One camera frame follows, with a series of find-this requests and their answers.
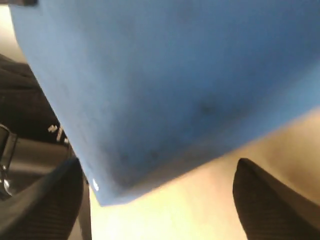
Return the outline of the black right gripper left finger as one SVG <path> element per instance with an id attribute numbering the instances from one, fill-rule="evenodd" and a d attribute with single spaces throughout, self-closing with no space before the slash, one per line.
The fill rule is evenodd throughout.
<path id="1" fill-rule="evenodd" d="M 84 192 L 77 158 L 64 161 L 30 187 L 0 204 L 2 240 L 67 240 Z"/>

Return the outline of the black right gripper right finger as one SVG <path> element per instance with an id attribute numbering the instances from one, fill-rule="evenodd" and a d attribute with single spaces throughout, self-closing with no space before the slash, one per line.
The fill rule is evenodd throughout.
<path id="1" fill-rule="evenodd" d="M 249 240 L 320 238 L 320 206 L 247 158 L 237 163 L 232 195 Z"/>

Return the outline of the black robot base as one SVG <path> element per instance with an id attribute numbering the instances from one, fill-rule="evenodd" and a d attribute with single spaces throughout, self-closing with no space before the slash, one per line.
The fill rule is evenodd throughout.
<path id="1" fill-rule="evenodd" d="M 30 67 L 0 58 L 0 203 L 76 158 Z M 90 240 L 89 186 L 67 240 Z"/>

